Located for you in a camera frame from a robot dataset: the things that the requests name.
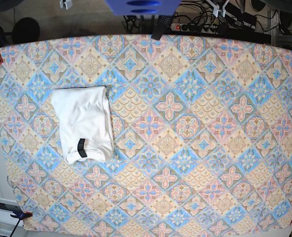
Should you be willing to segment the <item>black remote-like bracket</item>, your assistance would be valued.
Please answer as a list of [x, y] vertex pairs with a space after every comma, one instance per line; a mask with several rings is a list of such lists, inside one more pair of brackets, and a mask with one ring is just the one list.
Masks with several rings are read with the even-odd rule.
[[151, 38], [153, 40], [160, 40], [166, 30], [171, 26], [172, 19], [172, 16], [160, 15], [154, 27]]

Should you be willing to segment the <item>white printed T-shirt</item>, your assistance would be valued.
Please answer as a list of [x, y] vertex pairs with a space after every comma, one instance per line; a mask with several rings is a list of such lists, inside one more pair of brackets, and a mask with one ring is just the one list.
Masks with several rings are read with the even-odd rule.
[[59, 119], [60, 142], [67, 164], [87, 159], [112, 160], [114, 140], [106, 93], [104, 86], [53, 90], [51, 104]]

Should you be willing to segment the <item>white cabinet box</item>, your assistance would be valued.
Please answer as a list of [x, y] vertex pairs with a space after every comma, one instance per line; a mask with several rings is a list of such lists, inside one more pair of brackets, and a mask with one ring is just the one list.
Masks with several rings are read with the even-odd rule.
[[7, 237], [18, 222], [18, 219], [10, 216], [13, 211], [21, 211], [17, 201], [0, 198], [0, 234], [6, 234]]

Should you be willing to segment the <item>black round stand base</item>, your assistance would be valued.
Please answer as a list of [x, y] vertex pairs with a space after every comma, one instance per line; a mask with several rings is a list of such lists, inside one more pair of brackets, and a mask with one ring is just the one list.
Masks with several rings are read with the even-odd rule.
[[21, 44], [38, 41], [39, 36], [40, 26], [37, 20], [25, 17], [14, 25], [11, 38], [14, 44]]

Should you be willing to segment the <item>blue orange clamp bottom left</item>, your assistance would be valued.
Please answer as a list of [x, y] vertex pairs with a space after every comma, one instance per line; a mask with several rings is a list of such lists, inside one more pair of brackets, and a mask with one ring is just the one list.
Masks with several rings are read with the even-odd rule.
[[17, 227], [23, 227], [23, 220], [32, 217], [33, 214], [30, 212], [17, 212], [13, 211], [12, 213], [0, 211], [0, 222], [4, 224], [9, 224], [14, 226], [12, 231], [6, 229], [0, 229], [0, 236], [11, 237], [13, 236]]

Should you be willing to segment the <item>white power strip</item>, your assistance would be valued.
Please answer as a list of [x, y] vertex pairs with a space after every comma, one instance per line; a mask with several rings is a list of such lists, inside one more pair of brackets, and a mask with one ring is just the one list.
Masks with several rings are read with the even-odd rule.
[[215, 33], [217, 27], [217, 24], [172, 23], [170, 29], [173, 32]]

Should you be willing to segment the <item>patterned tile tablecloth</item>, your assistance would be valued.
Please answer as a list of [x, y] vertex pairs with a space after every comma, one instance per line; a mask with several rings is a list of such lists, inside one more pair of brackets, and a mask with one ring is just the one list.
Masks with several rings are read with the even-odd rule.
[[[31, 231], [223, 237], [292, 222], [292, 51], [108, 35], [0, 49], [0, 139]], [[63, 159], [58, 88], [105, 86], [111, 161]]]

